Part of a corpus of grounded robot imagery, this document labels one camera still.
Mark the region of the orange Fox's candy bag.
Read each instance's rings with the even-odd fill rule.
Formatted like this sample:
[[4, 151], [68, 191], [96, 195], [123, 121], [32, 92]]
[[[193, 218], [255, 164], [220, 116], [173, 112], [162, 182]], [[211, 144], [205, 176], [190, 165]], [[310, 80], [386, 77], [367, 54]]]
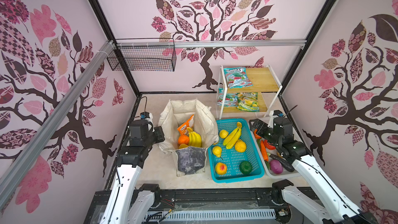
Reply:
[[181, 124], [177, 130], [180, 135], [186, 135], [188, 134], [188, 128], [193, 128], [194, 126], [194, 115], [191, 115], [186, 122]]

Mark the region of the cream canvas grocery bag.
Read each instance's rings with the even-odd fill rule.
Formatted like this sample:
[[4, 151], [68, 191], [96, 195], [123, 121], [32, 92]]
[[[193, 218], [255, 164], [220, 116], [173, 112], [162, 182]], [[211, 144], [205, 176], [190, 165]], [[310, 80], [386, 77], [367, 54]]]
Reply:
[[[194, 132], [202, 138], [202, 147], [179, 145], [180, 134], [177, 128], [194, 115]], [[164, 153], [173, 156], [176, 175], [185, 176], [205, 172], [207, 149], [219, 142], [218, 127], [211, 108], [199, 100], [169, 101], [160, 115], [165, 141], [159, 147]]]

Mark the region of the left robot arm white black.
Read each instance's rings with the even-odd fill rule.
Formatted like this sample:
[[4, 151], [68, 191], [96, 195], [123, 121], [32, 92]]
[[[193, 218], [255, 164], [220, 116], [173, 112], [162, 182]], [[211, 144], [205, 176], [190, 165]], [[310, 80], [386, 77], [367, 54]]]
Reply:
[[140, 224], [155, 203], [155, 186], [133, 194], [146, 158], [154, 144], [165, 140], [161, 127], [155, 127], [152, 117], [134, 120], [117, 155], [114, 185], [100, 219], [102, 224]]

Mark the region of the orange fruit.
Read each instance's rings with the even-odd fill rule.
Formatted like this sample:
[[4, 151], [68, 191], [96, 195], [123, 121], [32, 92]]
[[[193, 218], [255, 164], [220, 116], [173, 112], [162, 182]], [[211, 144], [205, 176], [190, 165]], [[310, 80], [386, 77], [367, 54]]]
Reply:
[[189, 139], [189, 137], [187, 136], [187, 135], [181, 135], [179, 138], [178, 138], [178, 144], [179, 145], [182, 145], [182, 144], [185, 144], [185, 145], [188, 145], [189, 144], [189, 141], [190, 141], [190, 139]]

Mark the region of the red tomato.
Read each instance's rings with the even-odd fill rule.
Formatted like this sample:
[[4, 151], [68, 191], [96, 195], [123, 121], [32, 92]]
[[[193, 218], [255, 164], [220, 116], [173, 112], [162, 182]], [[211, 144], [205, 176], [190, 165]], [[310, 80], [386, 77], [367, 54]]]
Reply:
[[275, 150], [276, 149], [276, 147], [271, 145], [267, 140], [264, 140], [263, 143], [264, 143], [265, 147], [267, 149], [269, 149], [269, 150]]

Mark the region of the yellow green candy bag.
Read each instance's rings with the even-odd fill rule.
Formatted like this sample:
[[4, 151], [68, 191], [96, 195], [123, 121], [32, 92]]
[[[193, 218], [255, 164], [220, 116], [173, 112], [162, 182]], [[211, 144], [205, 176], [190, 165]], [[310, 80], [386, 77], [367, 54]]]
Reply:
[[239, 93], [237, 109], [245, 112], [259, 112], [258, 94], [256, 92]]

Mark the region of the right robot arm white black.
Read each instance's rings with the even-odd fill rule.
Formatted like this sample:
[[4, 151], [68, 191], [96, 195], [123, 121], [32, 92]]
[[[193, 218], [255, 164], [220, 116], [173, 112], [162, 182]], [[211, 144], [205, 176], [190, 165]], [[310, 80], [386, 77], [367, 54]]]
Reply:
[[300, 174], [319, 198], [320, 203], [298, 190], [281, 177], [273, 183], [271, 199], [276, 205], [290, 204], [314, 224], [375, 224], [370, 212], [363, 212], [333, 183], [306, 145], [295, 137], [292, 122], [285, 117], [271, 116], [268, 123], [261, 119], [249, 122], [251, 131], [269, 141], [284, 158], [293, 173]]

